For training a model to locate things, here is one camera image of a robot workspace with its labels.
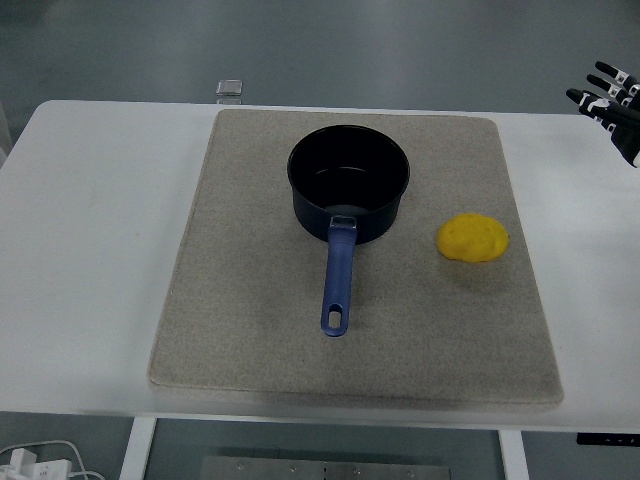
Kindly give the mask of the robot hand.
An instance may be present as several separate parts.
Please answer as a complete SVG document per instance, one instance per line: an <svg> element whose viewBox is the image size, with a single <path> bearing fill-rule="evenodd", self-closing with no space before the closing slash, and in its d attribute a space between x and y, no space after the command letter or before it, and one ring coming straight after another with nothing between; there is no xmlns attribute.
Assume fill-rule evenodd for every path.
<svg viewBox="0 0 640 480"><path fill-rule="evenodd" d="M600 75L586 79L599 93L570 88L566 96L578 112L597 122L610 135L622 158L639 168L639 79L603 61L596 61Z"/></svg>

